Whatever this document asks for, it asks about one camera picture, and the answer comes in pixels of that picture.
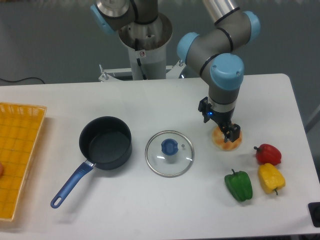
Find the round bread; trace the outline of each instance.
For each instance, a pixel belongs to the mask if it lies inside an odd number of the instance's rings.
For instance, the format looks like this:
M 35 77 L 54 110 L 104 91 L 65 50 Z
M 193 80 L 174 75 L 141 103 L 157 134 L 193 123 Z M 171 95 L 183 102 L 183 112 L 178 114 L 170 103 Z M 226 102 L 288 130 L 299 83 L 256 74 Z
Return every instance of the round bread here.
M 217 126 L 212 131 L 211 136 L 212 142 L 223 151 L 231 151 L 239 147 L 242 142 L 242 131 L 240 131 L 240 136 L 234 142 L 225 142 L 225 135 L 221 132 L 220 128 Z

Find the blue pot handle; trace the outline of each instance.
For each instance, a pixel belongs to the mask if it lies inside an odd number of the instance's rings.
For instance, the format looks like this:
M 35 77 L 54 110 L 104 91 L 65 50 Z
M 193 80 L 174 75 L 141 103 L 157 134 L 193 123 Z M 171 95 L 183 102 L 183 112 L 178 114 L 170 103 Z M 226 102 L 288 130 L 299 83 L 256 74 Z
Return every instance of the blue pot handle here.
M 74 189 L 79 180 L 94 169 L 93 165 L 88 165 L 88 163 L 83 162 L 72 174 L 72 176 L 66 181 L 61 190 L 52 199 L 50 205 L 52 208 L 57 209 L 69 195 L 69 193 Z

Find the blue lid knob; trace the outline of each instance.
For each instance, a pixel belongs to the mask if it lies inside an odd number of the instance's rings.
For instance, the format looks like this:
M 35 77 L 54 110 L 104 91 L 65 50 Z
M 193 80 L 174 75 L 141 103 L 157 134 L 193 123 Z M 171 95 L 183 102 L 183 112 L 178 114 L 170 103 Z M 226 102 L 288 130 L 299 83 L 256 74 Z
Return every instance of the blue lid knob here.
M 178 142 L 174 139 L 167 138 L 161 143 L 161 151 L 168 156 L 175 155 L 178 152 Z
M 106 34 L 114 34 L 115 31 L 110 27 L 106 20 L 102 17 L 97 7 L 93 4 L 91 7 L 91 12 L 94 17 L 95 22 L 99 25 L 101 30 Z
M 213 82 L 221 89 L 232 91 L 240 87 L 244 79 L 245 65 L 240 57 L 223 53 L 212 62 L 210 75 Z

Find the blue joint cap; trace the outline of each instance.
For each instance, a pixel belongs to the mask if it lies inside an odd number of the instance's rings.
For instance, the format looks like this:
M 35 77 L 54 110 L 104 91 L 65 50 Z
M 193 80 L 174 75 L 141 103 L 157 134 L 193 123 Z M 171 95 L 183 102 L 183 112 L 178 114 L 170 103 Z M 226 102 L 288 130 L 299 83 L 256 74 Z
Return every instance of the blue joint cap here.
M 94 17 L 95 22 L 99 25 L 101 30 L 106 34 L 114 34 L 115 31 L 110 27 L 110 25 L 106 22 L 104 17 L 101 15 L 96 5 L 92 5 L 90 7 L 92 15 Z
M 260 33 L 260 21 L 259 18 L 252 11 L 244 11 L 243 13 L 249 17 L 251 23 L 251 36 L 249 39 L 249 42 L 251 42 L 252 40 L 256 39 Z
M 171 138 L 167 138 L 161 143 L 161 151 L 168 156 L 175 155 L 178 152 L 177 141 Z
M 213 82 L 226 91 L 236 90 L 244 79 L 245 65 L 240 57 L 231 53 L 218 55 L 210 66 Z
M 178 46 L 176 48 L 176 53 L 178 54 L 179 58 L 183 60 L 183 62 L 186 63 L 189 48 L 190 48 L 192 42 L 198 36 L 199 36 L 198 33 L 189 32 L 186 35 L 184 35 L 181 38 L 181 40 L 179 41 Z

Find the yellow plastic basket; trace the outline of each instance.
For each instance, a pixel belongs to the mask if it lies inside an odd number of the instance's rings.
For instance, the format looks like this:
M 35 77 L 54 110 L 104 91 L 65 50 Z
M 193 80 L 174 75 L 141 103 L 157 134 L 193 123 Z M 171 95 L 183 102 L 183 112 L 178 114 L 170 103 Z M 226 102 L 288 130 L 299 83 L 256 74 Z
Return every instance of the yellow plastic basket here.
M 11 222 L 47 107 L 0 102 L 0 220 Z

